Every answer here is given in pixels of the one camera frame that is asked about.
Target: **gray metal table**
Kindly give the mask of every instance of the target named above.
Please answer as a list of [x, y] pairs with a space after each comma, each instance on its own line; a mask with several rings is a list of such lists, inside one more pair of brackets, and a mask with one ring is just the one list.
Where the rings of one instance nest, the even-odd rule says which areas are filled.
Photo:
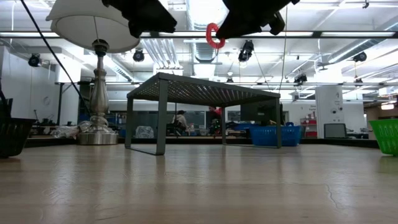
[[[211, 82], [197, 78], [182, 77], [166, 73], [158, 73], [144, 82], [140, 87], [127, 94], [126, 149], [132, 149], [155, 156], [162, 156], [166, 148], [166, 114], [167, 102], [185, 103], [189, 105], [207, 105], [221, 107], [221, 128], [223, 144], [226, 144], [225, 108], [229, 106], [275, 100], [277, 122], [277, 148], [282, 146], [280, 111], [278, 93]], [[137, 100], [159, 101], [157, 122], [157, 145], [153, 151], [131, 147], [133, 102]]]

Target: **perforated tabletop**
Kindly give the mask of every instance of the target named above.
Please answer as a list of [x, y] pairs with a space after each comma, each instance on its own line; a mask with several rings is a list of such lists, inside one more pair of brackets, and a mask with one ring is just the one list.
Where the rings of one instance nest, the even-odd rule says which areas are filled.
[[160, 81], [167, 81], [167, 101], [190, 105], [235, 106], [280, 98], [278, 93], [212, 82], [197, 78], [158, 73], [134, 89], [128, 98], [158, 101]]

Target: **black basket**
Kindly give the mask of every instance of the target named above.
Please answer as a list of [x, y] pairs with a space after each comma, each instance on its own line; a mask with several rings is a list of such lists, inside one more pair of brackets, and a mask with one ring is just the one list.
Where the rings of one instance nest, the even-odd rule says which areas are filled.
[[35, 122], [34, 119], [0, 118], [0, 157], [18, 156]]

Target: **green basket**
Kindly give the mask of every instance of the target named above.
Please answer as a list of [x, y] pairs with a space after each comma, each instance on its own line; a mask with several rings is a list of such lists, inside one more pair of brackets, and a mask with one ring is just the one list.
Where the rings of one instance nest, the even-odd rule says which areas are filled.
[[369, 121], [381, 152], [398, 156], [398, 119]]

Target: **white lamp shade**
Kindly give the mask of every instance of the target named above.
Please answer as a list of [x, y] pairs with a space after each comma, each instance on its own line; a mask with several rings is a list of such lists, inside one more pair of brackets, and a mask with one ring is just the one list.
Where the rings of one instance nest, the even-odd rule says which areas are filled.
[[140, 42], [130, 35], [121, 12], [101, 0], [57, 0], [46, 20], [52, 21], [53, 32], [85, 49], [94, 50], [97, 32], [109, 44], [108, 53], [126, 52]]

